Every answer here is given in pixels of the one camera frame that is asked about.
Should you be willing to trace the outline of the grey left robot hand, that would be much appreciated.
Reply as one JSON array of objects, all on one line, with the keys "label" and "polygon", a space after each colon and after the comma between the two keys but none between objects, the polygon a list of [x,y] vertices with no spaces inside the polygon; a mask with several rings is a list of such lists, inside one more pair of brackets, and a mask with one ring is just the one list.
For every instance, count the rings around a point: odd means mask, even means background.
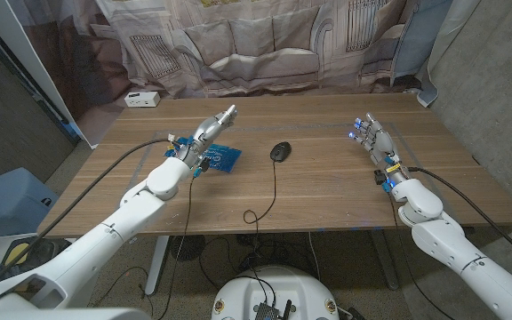
[{"label": "grey left robot hand", "polygon": [[178,152],[177,157],[179,160],[189,168],[193,167],[199,157],[213,144],[220,134],[233,125],[236,115],[236,105],[231,105],[227,110],[206,118],[197,127],[192,135],[192,140]]}]

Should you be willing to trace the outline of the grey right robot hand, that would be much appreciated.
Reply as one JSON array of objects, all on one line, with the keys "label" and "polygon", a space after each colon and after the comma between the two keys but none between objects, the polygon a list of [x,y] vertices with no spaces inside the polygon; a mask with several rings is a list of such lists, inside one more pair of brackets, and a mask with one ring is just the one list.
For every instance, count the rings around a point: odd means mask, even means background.
[{"label": "grey right robot hand", "polygon": [[371,113],[365,119],[357,118],[355,130],[348,134],[349,138],[360,144],[370,155],[376,168],[389,179],[398,182],[409,179],[408,170],[402,166],[395,142]]}]

